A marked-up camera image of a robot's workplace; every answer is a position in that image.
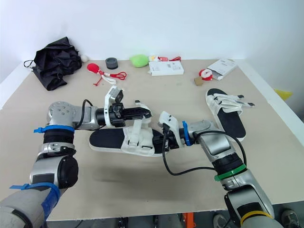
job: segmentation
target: small box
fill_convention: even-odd
[[[220,59],[214,64],[211,64],[208,69],[212,70],[213,78],[222,80],[227,74],[237,67],[236,63],[229,59]]]
[[[182,68],[180,61],[149,62],[149,66],[152,76],[184,74],[184,68]]]

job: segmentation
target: green sponge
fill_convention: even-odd
[[[143,67],[149,64],[149,58],[145,55],[136,55],[130,58],[134,67]]]

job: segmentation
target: black wire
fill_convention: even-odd
[[[231,218],[228,219],[228,222],[224,225],[223,228],[226,228],[226,226],[228,225],[228,223],[231,221]]]
[[[26,67],[26,68],[28,68],[28,67],[30,67],[30,65],[32,65],[33,62],[34,62],[33,60],[24,61],[24,62],[23,62],[23,66]]]
[[[100,127],[96,128],[96,129],[89,129],[89,130],[87,130],[87,131],[97,131],[97,130],[99,130],[99,129],[102,129],[103,127],[105,127],[105,125],[100,126]]]
[[[78,223],[78,225],[77,225],[77,226],[75,226],[74,228],[79,227],[83,221],[84,221],[84,220],[81,220],[81,221]]]
[[[93,106],[92,103],[91,103],[89,100],[85,99],[85,100],[83,101],[83,103],[82,103],[82,110],[81,110],[81,118],[80,118],[79,123],[76,125],[75,130],[76,130],[77,128],[79,128],[79,127],[82,125],[82,122],[83,122],[83,120],[84,120],[86,102],[88,102],[91,106]]]
[[[233,135],[231,134],[228,134],[227,132],[222,132],[222,131],[205,131],[205,132],[200,132],[198,133],[195,138],[194,138],[194,141],[196,142],[198,137],[200,137],[202,134],[208,134],[208,133],[217,133],[217,134],[225,134],[231,138],[233,138],[237,144],[239,145],[241,151],[242,151],[242,155],[243,155],[243,163],[247,166],[247,158],[246,158],[246,154],[245,154],[245,150],[244,150],[244,147],[242,146],[241,142]]]
[[[164,135],[163,135],[163,143],[162,143],[162,159],[163,159],[163,162],[165,163],[165,167],[167,169],[167,171],[173,175],[173,176],[180,176],[182,174],[185,174],[187,172],[191,172],[191,171],[195,171],[195,170],[215,170],[214,168],[212,167],[196,167],[196,168],[192,168],[192,169],[189,169],[189,170],[185,170],[183,172],[178,172],[178,173],[175,173],[175,172],[172,172],[170,169],[169,169],[169,166],[167,164],[167,160],[166,160],[166,154],[165,154],[165,148],[166,148],[166,141],[167,141],[167,133],[164,132]]]

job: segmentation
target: yellow ring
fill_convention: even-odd
[[[254,210],[251,212],[248,212],[247,214],[245,214],[242,219],[241,219],[241,226],[243,225],[243,222],[250,216],[252,215],[265,215],[271,219],[273,219],[273,217],[271,215],[269,215],[267,212],[261,211],[261,210]]]

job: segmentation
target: yellow object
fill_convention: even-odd
[[[254,210],[251,212],[248,212],[247,214],[245,214],[242,219],[241,219],[241,226],[243,225],[243,222],[250,216],[253,215],[265,215],[267,217],[270,217],[271,219],[273,219],[273,217],[271,215],[269,215],[267,212],[261,211],[261,210]]]
[[[285,101],[288,98],[290,98],[292,96],[292,94],[294,94],[293,92],[288,92],[288,91],[282,91],[282,90],[278,90],[275,89],[275,92]]]

